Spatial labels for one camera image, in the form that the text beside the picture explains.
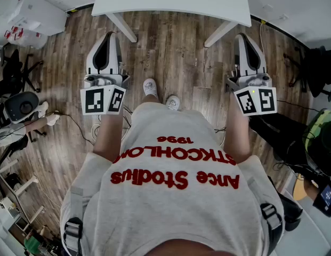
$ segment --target black chair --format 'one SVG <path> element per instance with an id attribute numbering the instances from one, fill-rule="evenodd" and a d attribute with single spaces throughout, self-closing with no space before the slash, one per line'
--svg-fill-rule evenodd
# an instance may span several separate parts
<path id="1" fill-rule="evenodd" d="M 11 123 L 10 119 L 6 118 L 5 115 L 4 115 L 4 108 L 5 108 L 4 103 L 0 103 L 0 129 L 3 128 L 3 127 L 8 126 L 8 125 Z M 35 113 L 31 114 L 28 118 L 26 118 L 26 119 L 25 119 L 24 121 L 22 121 L 22 122 L 32 121 L 33 118 L 34 118 L 34 116 L 35 116 Z M 43 132 L 43 133 L 42 133 L 42 132 L 40 132 L 39 130 L 34 130 L 34 132 L 37 133 L 38 135 L 43 136 L 43 137 L 45 137 L 45 136 L 47 135 L 46 132 Z M 25 135 L 25 136 L 24 136 L 22 139 L 20 139 L 19 141 L 24 140 L 25 137 L 27 137 L 27 141 L 28 141 L 28 138 L 29 138 L 29 141 L 30 141 L 30 142 L 35 142 L 35 141 L 37 141 L 36 138 L 34 138 L 34 139 L 32 138 L 32 136 L 31 136 L 31 132 L 29 132 L 27 135 Z M 13 145 L 13 146 L 10 148 L 12 153 L 8 153 L 8 154 L 10 154 L 10 156 L 11 156 L 15 151 L 23 149 L 23 148 L 21 148 L 21 147 L 22 147 L 22 144 L 20 144 L 19 141 L 16 141 L 16 142 L 14 142 L 14 143 L 11 144 L 11 145 Z"/>
<path id="2" fill-rule="evenodd" d="M 289 87 L 293 87 L 297 81 L 301 81 L 302 92 L 307 92 L 306 84 L 313 97 L 317 97 L 320 93 L 328 96 L 328 101 L 331 101 L 331 91 L 324 90 L 325 84 L 331 84 L 331 50 L 326 51 L 324 46 L 318 49 L 310 49 L 305 52 L 303 58 L 300 48 L 295 47 L 296 51 L 299 51 L 300 64 L 296 62 L 292 57 L 284 53 L 284 58 L 291 61 L 299 69 L 299 74 L 294 80 L 288 84 Z"/>
<path id="3" fill-rule="evenodd" d="M 25 84 L 31 87 L 31 89 L 35 92 L 40 92 L 39 88 L 35 88 L 29 79 L 29 73 L 34 70 L 38 65 L 43 64 L 43 60 L 38 61 L 32 67 L 28 68 L 29 57 L 33 56 L 32 54 L 28 54 L 23 70 L 23 63 L 20 62 L 19 51 L 16 49 L 11 57 L 5 56 L 4 48 L 1 49 L 1 65 L 3 68 L 3 80 L 0 81 L 0 97 L 5 94 L 15 95 L 21 91 L 25 90 Z"/>

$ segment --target black cable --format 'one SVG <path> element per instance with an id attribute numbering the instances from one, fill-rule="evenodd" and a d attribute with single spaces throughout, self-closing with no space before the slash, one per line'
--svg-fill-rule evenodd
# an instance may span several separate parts
<path id="1" fill-rule="evenodd" d="M 124 119 L 126 120 L 126 122 L 127 122 L 128 126 L 131 128 L 131 124 L 128 122 L 128 119 L 127 119 L 127 117 L 126 117 L 126 116 L 124 116 Z"/>
<path id="2" fill-rule="evenodd" d="M 284 103 L 287 103 L 287 104 L 289 104 L 289 105 L 299 106 L 299 107 L 304 108 L 304 109 L 309 109 L 309 110 L 313 110 L 313 111 L 316 111 L 316 112 L 320 112 L 319 110 L 316 110 L 316 109 L 314 109 L 314 108 L 309 108 L 309 107 L 304 107 L 304 106 L 301 106 L 301 105 L 296 105 L 296 104 L 294 104 L 294 103 L 290 103 L 290 102 L 285 101 L 285 100 L 277 100 L 277 101 L 284 102 Z"/>
<path id="3" fill-rule="evenodd" d="M 85 138 L 85 136 L 82 133 L 82 130 L 81 130 L 80 125 L 71 117 L 71 115 L 63 114 L 63 113 L 60 113 L 60 112 L 56 112 L 56 113 L 59 114 L 59 115 L 62 115 L 62 116 L 68 116 L 68 117 L 70 117 L 74 121 L 74 123 L 79 127 L 80 134 L 83 137 L 83 139 L 86 140 L 86 141 L 88 141 L 90 144 L 92 144 L 94 146 L 94 144 L 90 140 L 88 140 L 88 139 Z"/>
<path id="4" fill-rule="evenodd" d="M 97 131 L 99 130 L 99 127 L 100 127 L 100 126 L 98 126 L 98 127 L 96 127 L 96 128 L 94 129 L 94 134 L 95 134 L 96 137 L 98 136 Z"/>
<path id="5" fill-rule="evenodd" d="M 291 172 L 293 172 L 293 175 L 296 177 L 296 179 L 298 179 L 299 181 L 303 181 L 303 179 L 299 179 L 299 178 L 297 177 L 296 173 L 291 169 L 290 165 L 288 165 L 288 164 L 285 163 L 285 162 L 278 162 L 278 163 L 274 164 L 273 167 L 272 167 L 272 169 L 273 169 L 274 171 L 280 171 L 280 170 L 282 169 L 282 167 L 284 167 L 284 166 L 288 167 L 288 168 L 291 170 Z"/>
<path id="6" fill-rule="evenodd" d="M 219 133 L 219 132 L 224 132 L 227 128 L 223 127 L 222 129 L 214 129 L 215 130 L 215 134 Z"/>
<path id="7" fill-rule="evenodd" d="M 313 134 L 313 133 L 311 133 L 310 131 L 306 131 L 306 132 L 304 132 L 303 134 L 311 134 L 311 135 L 313 135 L 313 138 L 316 138 L 316 136 Z"/>
<path id="8" fill-rule="evenodd" d="M 127 106 L 124 105 L 124 109 L 125 109 L 130 115 L 132 115 L 131 110 L 130 110 Z"/>

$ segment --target sneaker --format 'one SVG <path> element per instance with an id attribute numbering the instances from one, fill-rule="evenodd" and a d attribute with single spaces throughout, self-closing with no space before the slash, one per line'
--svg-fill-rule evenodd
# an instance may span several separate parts
<path id="1" fill-rule="evenodd" d="M 169 109 L 177 111 L 180 108 L 180 104 L 181 104 L 180 99 L 175 95 L 171 95 L 170 97 L 167 98 L 165 105 Z"/>
<path id="2" fill-rule="evenodd" d="M 143 83 L 143 89 L 146 96 L 154 95 L 156 98 L 158 98 L 157 86 L 154 79 L 146 79 Z"/>
<path id="3" fill-rule="evenodd" d="M 38 110 L 38 118 L 42 118 L 45 116 L 45 114 L 47 113 L 47 110 L 48 110 L 48 107 L 49 107 L 49 104 L 48 102 L 44 101 L 41 105 L 39 105 L 37 107 L 37 110 Z"/>
<path id="4" fill-rule="evenodd" d="M 57 115 L 57 114 L 52 114 L 50 116 L 47 116 L 47 124 L 49 126 L 53 126 L 55 125 L 55 123 L 57 122 L 57 120 L 60 118 L 60 115 Z"/>

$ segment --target shoulder strap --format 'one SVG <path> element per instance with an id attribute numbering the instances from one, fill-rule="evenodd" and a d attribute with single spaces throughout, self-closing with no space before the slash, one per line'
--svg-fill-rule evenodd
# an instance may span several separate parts
<path id="1" fill-rule="evenodd" d="M 88 243 L 83 236 L 83 190 L 70 187 L 70 219 L 64 226 L 63 240 L 71 256 L 89 255 Z"/>
<path id="2" fill-rule="evenodd" d="M 284 230 L 282 217 L 278 214 L 277 209 L 273 204 L 264 200 L 259 186 L 253 178 L 249 180 L 248 186 L 258 201 L 261 209 L 261 225 L 265 238 L 262 255 L 267 256 L 273 252 L 282 236 Z"/>

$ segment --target yellow object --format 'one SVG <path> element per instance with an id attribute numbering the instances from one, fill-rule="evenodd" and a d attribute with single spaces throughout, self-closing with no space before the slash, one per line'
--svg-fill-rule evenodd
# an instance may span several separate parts
<path id="1" fill-rule="evenodd" d="M 297 180 L 295 181 L 295 185 L 293 188 L 293 199 L 299 201 L 307 196 L 306 191 L 304 189 L 304 178 L 301 174 L 298 175 Z"/>
<path id="2" fill-rule="evenodd" d="M 309 131 L 308 135 L 306 136 L 307 139 L 305 140 L 305 149 L 306 151 L 308 150 L 308 145 L 310 142 L 310 139 L 313 137 L 317 137 L 319 134 L 316 134 L 317 129 L 319 129 L 320 132 L 320 125 L 323 123 L 324 119 L 328 116 L 331 115 L 331 111 L 330 110 L 325 110 L 324 113 L 322 113 L 317 121 L 315 122 L 315 124 L 313 125 L 313 127 L 311 128 L 311 130 Z"/>

